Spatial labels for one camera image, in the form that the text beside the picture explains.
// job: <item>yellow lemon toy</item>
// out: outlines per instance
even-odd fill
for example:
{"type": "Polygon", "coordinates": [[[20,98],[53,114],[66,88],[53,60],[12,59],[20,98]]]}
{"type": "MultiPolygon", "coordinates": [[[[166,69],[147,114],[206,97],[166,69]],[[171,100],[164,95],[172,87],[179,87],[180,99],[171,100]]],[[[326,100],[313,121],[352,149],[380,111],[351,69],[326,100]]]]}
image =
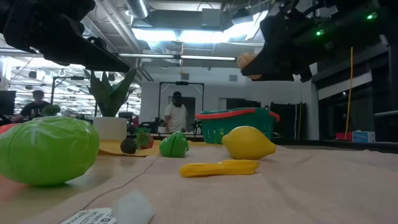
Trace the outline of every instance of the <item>yellow lemon toy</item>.
{"type": "Polygon", "coordinates": [[[234,159],[258,160],[275,153],[276,145],[257,128],[240,126],[222,139],[234,159]]]}

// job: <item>computer monitor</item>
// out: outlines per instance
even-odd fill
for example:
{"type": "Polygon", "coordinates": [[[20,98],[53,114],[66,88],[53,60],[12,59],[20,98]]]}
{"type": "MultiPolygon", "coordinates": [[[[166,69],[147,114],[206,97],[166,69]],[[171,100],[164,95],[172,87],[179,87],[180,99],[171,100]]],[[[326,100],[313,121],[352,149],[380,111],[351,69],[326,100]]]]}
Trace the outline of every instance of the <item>computer monitor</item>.
{"type": "Polygon", "coordinates": [[[0,91],[0,114],[14,115],[16,91],[0,91]]]}

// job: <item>man in white shirt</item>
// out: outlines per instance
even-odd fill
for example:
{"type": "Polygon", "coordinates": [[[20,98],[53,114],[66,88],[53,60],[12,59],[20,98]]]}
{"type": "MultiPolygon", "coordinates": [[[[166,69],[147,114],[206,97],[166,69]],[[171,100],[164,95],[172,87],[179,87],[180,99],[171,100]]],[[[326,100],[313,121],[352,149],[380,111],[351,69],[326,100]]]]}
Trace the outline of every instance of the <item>man in white shirt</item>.
{"type": "Polygon", "coordinates": [[[182,104],[182,95],[179,91],[173,93],[171,104],[166,106],[165,124],[168,133],[187,130],[187,109],[182,104]]]}

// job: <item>green cabbage toy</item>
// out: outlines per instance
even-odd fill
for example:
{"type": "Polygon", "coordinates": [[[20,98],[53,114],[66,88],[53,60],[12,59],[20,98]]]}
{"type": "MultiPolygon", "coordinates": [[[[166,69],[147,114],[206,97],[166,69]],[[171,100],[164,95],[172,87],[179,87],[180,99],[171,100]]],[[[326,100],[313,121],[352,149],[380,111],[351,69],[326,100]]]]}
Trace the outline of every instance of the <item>green cabbage toy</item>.
{"type": "Polygon", "coordinates": [[[31,185],[55,185],[83,175],[100,140],[86,121],[44,117],[0,134],[0,174],[31,185]]]}
{"type": "Polygon", "coordinates": [[[160,153],[164,157],[184,158],[189,150],[185,135],[179,131],[173,133],[168,138],[164,138],[160,143],[160,153]]]}

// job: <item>beige tablecloth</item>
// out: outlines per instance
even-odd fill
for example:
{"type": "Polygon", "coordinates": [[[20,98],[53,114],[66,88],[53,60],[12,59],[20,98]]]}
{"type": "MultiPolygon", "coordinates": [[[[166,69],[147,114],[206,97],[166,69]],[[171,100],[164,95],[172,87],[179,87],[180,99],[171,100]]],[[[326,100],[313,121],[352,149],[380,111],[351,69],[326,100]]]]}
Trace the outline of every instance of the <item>beige tablecloth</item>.
{"type": "Polygon", "coordinates": [[[184,159],[147,157],[26,223],[60,223],[135,189],[155,210],[150,223],[398,223],[398,155],[278,147],[254,175],[178,174],[189,162],[224,159],[213,146],[192,147],[184,159]]]}

